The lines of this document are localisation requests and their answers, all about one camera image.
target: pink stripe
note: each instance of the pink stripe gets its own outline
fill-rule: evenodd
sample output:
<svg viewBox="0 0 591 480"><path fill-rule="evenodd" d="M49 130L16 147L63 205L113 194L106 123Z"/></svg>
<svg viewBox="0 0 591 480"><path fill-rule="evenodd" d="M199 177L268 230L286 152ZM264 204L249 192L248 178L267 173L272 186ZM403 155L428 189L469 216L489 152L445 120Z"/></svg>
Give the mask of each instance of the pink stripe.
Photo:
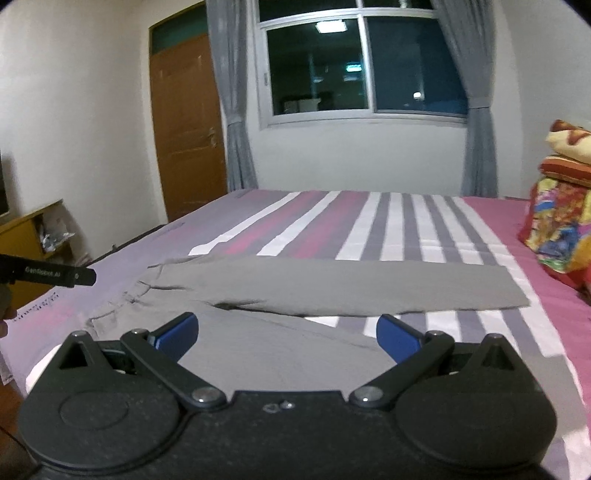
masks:
<svg viewBox="0 0 591 480"><path fill-rule="evenodd" d="M330 240L340 223L351 216L353 210L356 210L356 216L359 215L367 197L367 192L342 192L339 194L305 230L306 235L303 237L301 245L290 256L293 258L314 258L322 246Z"/></svg>
<svg viewBox="0 0 591 480"><path fill-rule="evenodd" d="M545 273L534 253L517 240L517 232L525 219L523 202L475 197L464 200L506 245L540 297L579 375L587 423L591 426L591 308L577 297L575 290Z"/></svg>
<svg viewBox="0 0 591 480"><path fill-rule="evenodd" d="M285 221L290 216L301 212L308 211L312 204L316 204L320 199L326 195L326 192L302 192L292 201L286 203L275 212L255 222L253 225L248 227L242 233L240 233L234 240L232 240L226 249L223 250L224 254L236 255L241 254L254 241L270 232L277 227L281 222Z"/></svg>

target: striped bed sheet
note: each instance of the striped bed sheet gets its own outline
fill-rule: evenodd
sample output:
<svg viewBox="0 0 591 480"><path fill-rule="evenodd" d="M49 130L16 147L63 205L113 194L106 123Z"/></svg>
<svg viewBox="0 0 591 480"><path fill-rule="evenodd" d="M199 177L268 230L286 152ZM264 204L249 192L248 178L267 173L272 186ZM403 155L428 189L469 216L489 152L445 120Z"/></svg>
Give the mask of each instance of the striped bed sheet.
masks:
<svg viewBox="0 0 591 480"><path fill-rule="evenodd" d="M402 320L423 332L444 330L464 342L479 342L487 333L498 332L523 355L566 356L560 334L524 269L478 214L487 202L490 200L401 193L292 192L210 242L196 245L190 255L212 252L502 265L528 296L529 307L412 313L402 315ZM308 320L375 337L378 318ZM582 396L577 370L571 360L567 364ZM589 452L585 428L556 440L545 466L558 478L586 479L591 473Z"/></svg>
<svg viewBox="0 0 591 480"><path fill-rule="evenodd" d="M524 356L562 355L589 405L590 310L575 292L544 274L531 251L517 241L525 205L400 193L233 192L94 265L94 287L55 288L24 308L10 325L14 344L0 342L1 353L17 383L24 385L33 365L81 325L88 312L124 291L148 265L187 254L503 265L528 296L529 307L413 313L403 315L403 321L420 331L444 330L464 342L498 332ZM309 320L375 337L376 317ZM18 342L28 350L15 347ZM555 440L544 466L561 480L586 479L591 473L588 428Z"/></svg>

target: gray curtain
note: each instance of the gray curtain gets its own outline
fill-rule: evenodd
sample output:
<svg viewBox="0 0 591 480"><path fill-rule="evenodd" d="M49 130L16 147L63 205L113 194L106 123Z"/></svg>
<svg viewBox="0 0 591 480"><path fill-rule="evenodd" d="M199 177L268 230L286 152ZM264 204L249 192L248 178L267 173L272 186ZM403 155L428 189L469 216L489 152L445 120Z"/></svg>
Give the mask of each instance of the gray curtain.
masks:
<svg viewBox="0 0 591 480"><path fill-rule="evenodd" d="M206 5L213 71L228 126L228 191L257 188L245 125L246 2L207 0Z"/></svg>
<svg viewBox="0 0 591 480"><path fill-rule="evenodd" d="M495 24L491 0L431 0L468 96L462 195L496 197L491 115Z"/></svg>

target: wooden door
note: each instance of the wooden door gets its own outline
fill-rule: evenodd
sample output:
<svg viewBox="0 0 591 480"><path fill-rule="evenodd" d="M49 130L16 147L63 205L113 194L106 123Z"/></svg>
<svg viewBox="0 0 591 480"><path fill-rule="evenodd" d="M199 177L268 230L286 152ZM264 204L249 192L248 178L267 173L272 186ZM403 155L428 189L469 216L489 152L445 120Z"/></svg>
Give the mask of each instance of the wooden door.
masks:
<svg viewBox="0 0 591 480"><path fill-rule="evenodd" d="M153 55L150 77L158 168L172 222L228 192L207 35Z"/></svg>

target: window pane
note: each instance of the window pane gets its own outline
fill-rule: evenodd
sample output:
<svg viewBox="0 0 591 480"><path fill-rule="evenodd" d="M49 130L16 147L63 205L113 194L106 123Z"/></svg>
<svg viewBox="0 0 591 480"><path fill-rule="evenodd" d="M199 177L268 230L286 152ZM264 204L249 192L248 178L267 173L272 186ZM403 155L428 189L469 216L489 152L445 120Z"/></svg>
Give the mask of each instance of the window pane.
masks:
<svg viewBox="0 0 591 480"><path fill-rule="evenodd" d="M428 8L433 10L431 0L363 0L365 7Z"/></svg>
<svg viewBox="0 0 591 480"><path fill-rule="evenodd" d="M259 0L261 22L308 12L356 7L355 0Z"/></svg>
<svg viewBox="0 0 591 480"><path fill-rule="evenodd" d="M267 32L274 115L367 108L357 20L336 22Z"/></svg>
<svg viewBox="0 0 591 480"><path fill-rule="evenodd" d="M369 17L378 110L467 113L467 99L435 19Z"/></svg>
<svg viewBox="0 0 591 480"><path fill-rule="evenodd" d="M152 55L189 38L207 33L205 4L194 7L152 29Z"/></svg>

